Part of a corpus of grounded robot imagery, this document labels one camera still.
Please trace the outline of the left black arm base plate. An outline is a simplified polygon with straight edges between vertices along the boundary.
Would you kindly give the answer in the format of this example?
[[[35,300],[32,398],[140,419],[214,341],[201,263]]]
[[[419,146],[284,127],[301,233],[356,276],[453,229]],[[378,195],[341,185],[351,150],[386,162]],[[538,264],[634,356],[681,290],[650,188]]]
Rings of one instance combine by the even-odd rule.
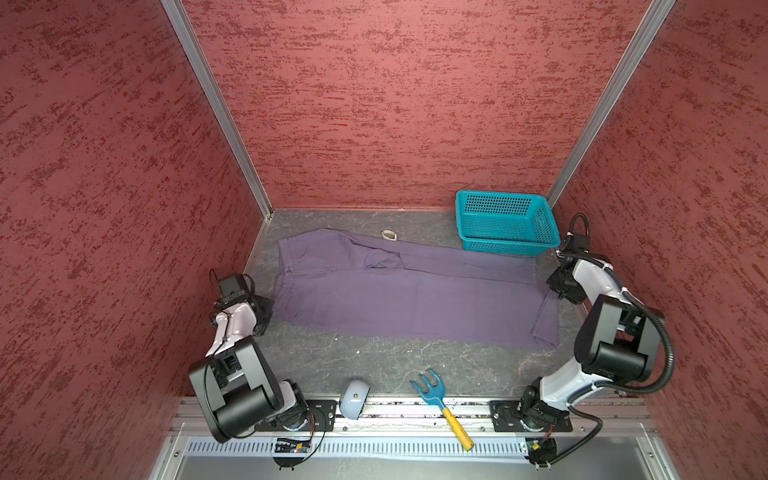
[[[260,432],[331,432],[334,430],[338,401],[309,399],[286,412],[258,423]]]

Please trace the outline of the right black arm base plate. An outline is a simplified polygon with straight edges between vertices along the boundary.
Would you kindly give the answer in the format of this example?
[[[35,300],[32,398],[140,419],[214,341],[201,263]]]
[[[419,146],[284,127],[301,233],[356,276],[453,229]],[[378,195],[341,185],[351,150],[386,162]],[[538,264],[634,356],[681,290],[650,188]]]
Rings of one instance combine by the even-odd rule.
[[[489,402],[490,419],[497,433],[569,433],[573,431],[570,414],[541,402],[522,407],[518,400]]]

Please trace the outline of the purple trousers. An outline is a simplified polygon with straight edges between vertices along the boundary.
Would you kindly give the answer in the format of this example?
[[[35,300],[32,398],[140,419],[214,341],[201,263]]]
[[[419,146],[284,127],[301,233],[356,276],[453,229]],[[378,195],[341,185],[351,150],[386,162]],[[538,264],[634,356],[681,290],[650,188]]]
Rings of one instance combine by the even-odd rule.
[[[556,295],[532,258],[319,229],[279,242],[275,313],[308,328],[552,350]]]

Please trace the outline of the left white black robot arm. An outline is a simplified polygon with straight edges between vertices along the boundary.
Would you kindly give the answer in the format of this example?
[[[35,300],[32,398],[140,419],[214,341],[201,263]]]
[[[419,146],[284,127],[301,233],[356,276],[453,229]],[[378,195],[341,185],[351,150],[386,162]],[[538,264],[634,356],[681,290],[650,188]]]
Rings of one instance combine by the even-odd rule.
[[[273,301],[256,296],[222,305],[213,317],[214,342],[188,372],[215,440],[244,439],[259,427],[300,431],[311,415],[298,385],[278,380],[256,338],[272,317]]]

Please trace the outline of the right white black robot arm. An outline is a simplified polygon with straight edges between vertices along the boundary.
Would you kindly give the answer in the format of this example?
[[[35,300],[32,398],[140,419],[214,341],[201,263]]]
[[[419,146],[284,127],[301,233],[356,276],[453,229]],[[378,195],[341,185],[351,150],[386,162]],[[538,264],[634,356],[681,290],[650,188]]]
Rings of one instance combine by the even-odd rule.
[[[664,314],[632,294],[609,262],[564,251],[558,256],[550,289],[590,308],[576,335],[573,357],[555,373],[535,380],[520,399],[520,423],[534,432],[564,422],[579,401],[602,389],[654,393],[674,372]]]

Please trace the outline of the teal plastic basket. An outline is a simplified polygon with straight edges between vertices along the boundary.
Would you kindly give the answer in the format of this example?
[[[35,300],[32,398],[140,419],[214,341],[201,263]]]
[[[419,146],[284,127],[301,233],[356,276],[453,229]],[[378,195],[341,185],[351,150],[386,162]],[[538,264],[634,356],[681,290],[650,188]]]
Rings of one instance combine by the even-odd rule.
[[[468,251],[535,257],[560,245],[551,208],[540,195],[460,190],[455,214]]]

